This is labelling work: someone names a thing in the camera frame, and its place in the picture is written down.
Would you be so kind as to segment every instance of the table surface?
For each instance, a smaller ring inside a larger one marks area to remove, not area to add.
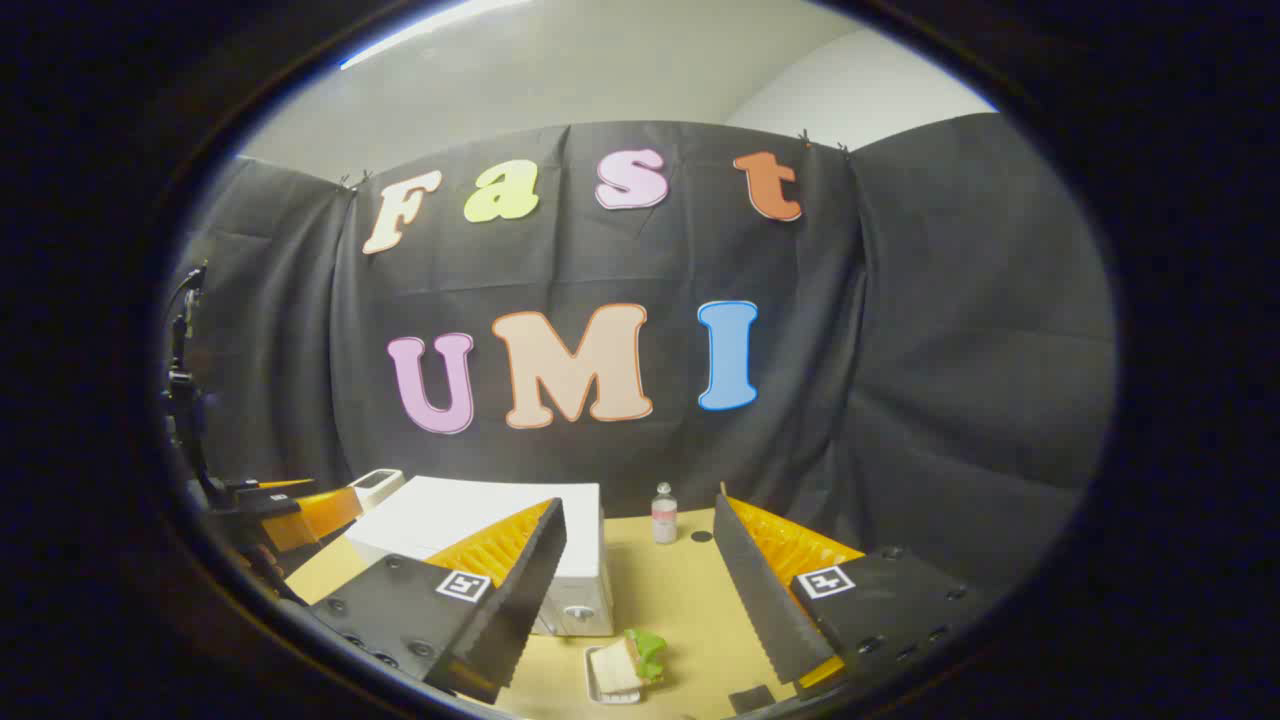
[[[735,715],[730,693],[765,685],[776,701],[794,697],[795,688],[780,684],[773,674],[716,541],[690,538],[696,530],[710,532],[713,518],[712,509],[681,512],[680,536],[671,544],[653,542],[649,516],[604,521],[614,628],[641,628],[667,641],[660,655],[663,684],[645,688],[635,705],[593,702],[584,652],[612,639],[530,635],[511,687],[502,689],[494,707],[536,720],[719,720]],[[339,537],[287,582],[310,603],[365,568],[347,538]]]

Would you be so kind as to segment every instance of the white box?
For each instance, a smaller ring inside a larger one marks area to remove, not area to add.
[[[552,497],[563,501],[568,537],[534,633],[613,635],[599,484],[480,483],[419,475],[356,520],[347,539],[370,565],[390,552],[426,560]]]
[[[356,498],[360,500],[360,512],[367,514],[403,484],[404,473],[381,468],[365,474],[347,487],[355,488]]]

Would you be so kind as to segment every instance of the glass bottle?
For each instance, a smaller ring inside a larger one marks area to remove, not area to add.
[[[676,542],[676,498],[671,497],[671,486],[660,483],[658,497],[653,498],[653,542],[668,544]]]

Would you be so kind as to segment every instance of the screw hole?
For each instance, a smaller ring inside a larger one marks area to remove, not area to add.
[[[413,641],[408,643],[408,651],[419,657],[433,657],[435,656],[435,648],[422,641]]]
[[[882,644],[884,644],[884,638],[882,637],[865,638],[858,643],[858,655],[870,655],[879,650]]]

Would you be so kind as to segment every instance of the black curtain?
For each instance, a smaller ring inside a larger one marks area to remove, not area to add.
[[[599,160],[645,147],[666,160],[668,196],[602,208]],[[799,220],[753,209],[732,160],[759,151],[795,169],[785,193]],[[467,222],[475,178],[511,159],[538,164],[538,208]],[[429,170],[442,186],[399,245],[362,254],[381,190]],[[223,475],[595,482],[609,516],[646,514],[663,480],[682,507],[709,507],[723,482],[855,547],[910,546],[992,585],[1019,578],[1066,521],[1110,416],[1115,329],[1096,238],[997,114],[851,154],[718,126],[564,126],[422,158],[355,191],[242,159],[209,195],[191,243],[210,260],[193,352],[216,398],[206,448]],[[759,396],[716,413],[698,405],[709,346],[696,319],[714,300],[759,309]],[[543,313],[572,350],[611,302],[648,311],[653,413],[556,411],[545,428],[509,428],[494,319]],[[387,343],[426,342],[428,396],[448,406],[431,342],[449,332],[475,341],[475,418],[444,436],[407,416]]]

